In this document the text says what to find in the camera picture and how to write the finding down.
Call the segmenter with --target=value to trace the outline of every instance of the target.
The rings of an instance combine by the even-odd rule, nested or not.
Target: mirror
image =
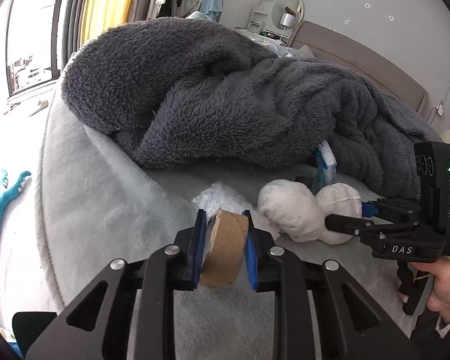
[[[271,21],[279,30],[293,27],[302,18],[302,0],[277,0],[271,10]]]

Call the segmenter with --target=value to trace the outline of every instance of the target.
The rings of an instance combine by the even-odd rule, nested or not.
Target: human hand
[[[446,324],[450,323],[450,257],[440,257],[433,263],[413,262],[412,265],[422,272],[430,272],[435,276],[433,291],[428,298],[427,307],[438,311]],[[398,297],[406,302],[408,296],[398,293]]]

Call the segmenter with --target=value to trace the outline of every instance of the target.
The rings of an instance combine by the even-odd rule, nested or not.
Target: screw
[[[180,246],[177,245],[168,245],[165,248],[165,254],[168,254],[169,256],[174,256],[175,254],[180,253]]]
[[[272,246],[270,248],[270,254],[272,256],[282,256],[285,253],[285,249],[281,246]]]
[[[118,271],[122,269],[124,266],[125,261],[123,261],[122,259],[114,259],[114,261],[110,263],[110,268],[112,268],[114,271]]]
[[[336,271],[339,267],[337,261],[334,261],[333,259],[325,262],[325,268],[329,271]]]

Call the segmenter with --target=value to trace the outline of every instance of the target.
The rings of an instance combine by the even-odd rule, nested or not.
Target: tape roll
[[[214,287],[232,287],[240,272],[247,240],[248,218],[219,210],[211,230],[200,282]]]

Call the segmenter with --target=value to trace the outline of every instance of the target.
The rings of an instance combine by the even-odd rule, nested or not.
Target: headboard
[[[389,60],[346,36],[309,21],[293,30],[288,47],[307,45],[316,58],[351,68],[392,93],[415,111],[424,106],[428,93],[413,78]]]

